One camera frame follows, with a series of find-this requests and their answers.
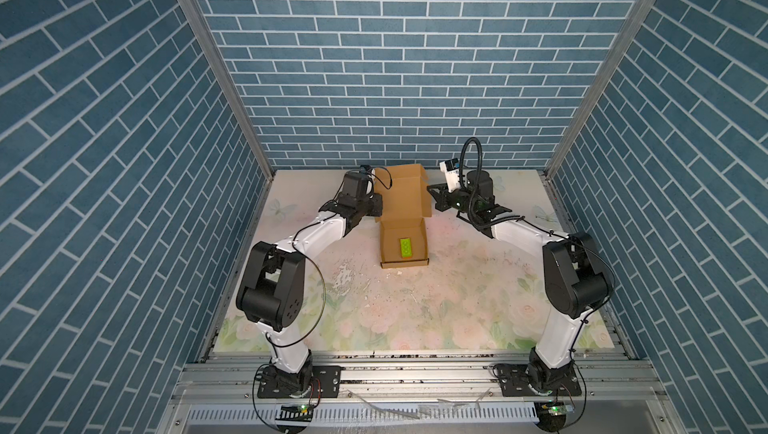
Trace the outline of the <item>brown cardboard box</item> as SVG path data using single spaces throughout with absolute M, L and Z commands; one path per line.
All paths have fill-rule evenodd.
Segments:
M 374 170 L 374 189 L 383 198 L 380 226 L 382 268 L 405 268 L 429 264 L 426 218 L 432 216 L 432 198 L 427 192 L 427 172 L 421 164 L 390 166 Z M 410 237 L 413 256 L 402 258 L 399 240 Z

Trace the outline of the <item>green orange toy brick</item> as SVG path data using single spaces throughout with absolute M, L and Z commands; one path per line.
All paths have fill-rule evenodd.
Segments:
M 402 258 L 411 258 L 413 256 L 412 240 L 410 237 L 399 240 L 400 255 Z

